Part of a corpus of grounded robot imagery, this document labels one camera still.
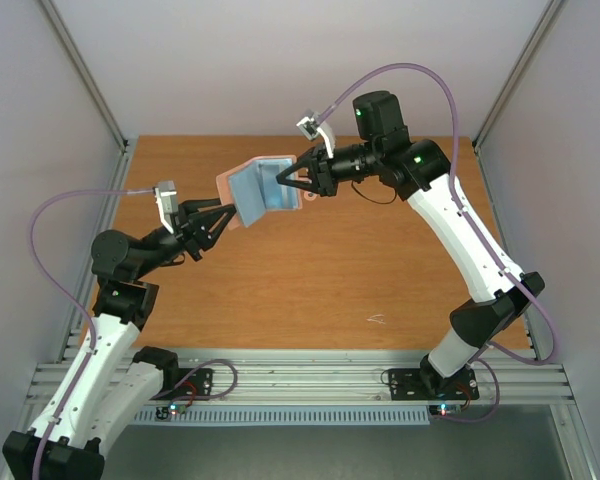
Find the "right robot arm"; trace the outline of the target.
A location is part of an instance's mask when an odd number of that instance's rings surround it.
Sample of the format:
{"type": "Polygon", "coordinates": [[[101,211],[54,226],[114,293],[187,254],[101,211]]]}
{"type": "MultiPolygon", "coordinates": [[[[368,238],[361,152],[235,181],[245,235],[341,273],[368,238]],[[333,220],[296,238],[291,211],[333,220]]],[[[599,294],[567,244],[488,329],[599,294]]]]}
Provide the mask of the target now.
{"type": "Polygon", "coordinates": [[[451,327],[420,362],[420,383],[431,396],[456,385],[460,371],[529,307],[545,287],[501,249],[451,176],[451,163],[432,140],[412,141],[397,97],[375,91],[354,99],[360,143],[338,148],[328,127],[309,112],[298,121],[310,140],[323,142],[277,175],[279,184],[320,197],[341,183],[375,176],[407,202],[435,233],[457,266],[470,298],[450,314],[451,327]]]}

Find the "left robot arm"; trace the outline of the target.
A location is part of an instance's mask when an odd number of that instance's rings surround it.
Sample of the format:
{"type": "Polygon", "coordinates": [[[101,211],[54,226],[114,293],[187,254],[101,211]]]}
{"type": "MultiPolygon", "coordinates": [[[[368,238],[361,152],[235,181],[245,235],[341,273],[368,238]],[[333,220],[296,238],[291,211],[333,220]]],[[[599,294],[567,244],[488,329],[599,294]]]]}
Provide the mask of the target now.
{"type": "Polygon", "coordinates": [[[158,286],[144,276],[215,246],[236,208],[220,199],[159,201],[161,225],[137,239],[118,230],[91,245],[98,294],[87,333],[51,400],[25,432],[13,431],[2,453],[16,479],[99,479],[112,446],[153,399],[175,395],[186,381],[175,352],[144,347],[117,383],[122,357],[150,314],[158,286]]]}

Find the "pink card holder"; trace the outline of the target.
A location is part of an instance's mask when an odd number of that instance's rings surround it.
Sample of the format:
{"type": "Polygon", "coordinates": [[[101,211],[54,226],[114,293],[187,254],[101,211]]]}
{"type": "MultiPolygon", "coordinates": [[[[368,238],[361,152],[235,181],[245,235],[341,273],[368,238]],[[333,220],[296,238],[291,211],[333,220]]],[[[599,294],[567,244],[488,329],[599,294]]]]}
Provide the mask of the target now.
{"type": "Polygon", "coordinates": [[[248,228],[269,212],[302,208],[307,192],[280,185],[276,179],[296,161],[294,155],[257,156],[216,176],[221,204],[236,208],[229,230],[248,228]]]}

